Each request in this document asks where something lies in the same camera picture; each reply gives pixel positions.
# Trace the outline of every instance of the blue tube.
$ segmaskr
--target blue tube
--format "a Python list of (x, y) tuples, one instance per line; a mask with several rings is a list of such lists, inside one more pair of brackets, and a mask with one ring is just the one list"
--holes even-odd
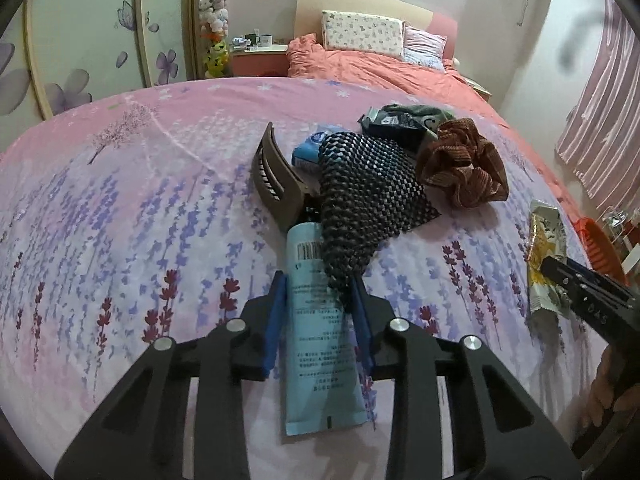
[(349, 327), (320, 259), (320, 224), (287, 234), (286, 433), (367, 421)]

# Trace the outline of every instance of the white patterned pillow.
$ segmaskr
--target white patterned pillow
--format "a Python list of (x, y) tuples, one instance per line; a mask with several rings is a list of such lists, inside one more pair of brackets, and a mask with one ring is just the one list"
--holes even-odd
[(427, 68), (433, 68), (438, 72), (444, 72), (444, 64), (439, 57), (430, 56), (429, 54), (423, 54), (421, 52), (414, 52), (406, 48), (404, 50), (404, 56), (402, 61), (405, 63), (411, 63), (412, 65), (425, 66)]
[(322, 11), (327, 50), (358, 50), (402, 59), (402, 21), (359, 12)]

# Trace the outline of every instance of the metal bolt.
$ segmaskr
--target metal bolt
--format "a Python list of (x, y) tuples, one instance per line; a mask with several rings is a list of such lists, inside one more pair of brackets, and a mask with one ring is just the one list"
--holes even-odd
[(226, 322), (226, 329), (229, 330), (229, 332), (242, 332), (245, 328), (246, 323), (239, 317)]
[(154, 348), (160, 352), (168, 350), (174, 345), (170, 337), (160, 337), (154, 341)]
[(409, 330), (409, 322), (401, 317), (395, 317), (391, 321), (389, 321), (389, 326), (391, 330), (395, 330), (396, 332), (404, 332), (405, 330)]
[(474, 335), (468, 335), (463, 339), (463, 343), (469, 350), (478, 350), (482, 346), (482, 341), (479, 337)]

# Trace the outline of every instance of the yellow wrapper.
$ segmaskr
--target yellow wrapper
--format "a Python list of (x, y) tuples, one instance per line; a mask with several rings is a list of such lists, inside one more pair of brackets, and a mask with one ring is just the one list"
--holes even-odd
[(570, 309), (561, 289), (540, 272), (540, 265), (546, 256), (553, 256), (563, 262), (566, 260), (566, 232), (558, 209), (533, 200), (527, 253), (531, 315), (543, 309), (569, 317)]

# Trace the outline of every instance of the sliding wardrobe door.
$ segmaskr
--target sliding wardrobe door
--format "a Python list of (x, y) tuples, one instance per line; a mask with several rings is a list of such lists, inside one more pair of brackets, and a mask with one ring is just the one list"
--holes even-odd
[(30, 19), (53, 115), (145, 86), (133, 0), (30, 0)]
[(42, 120), (24, 47), (24, 6), (0, 38), (0, 153)]
[(152, 85), (193, 79), (191, 4), (192, 0), (140, 0), (141, 53)]

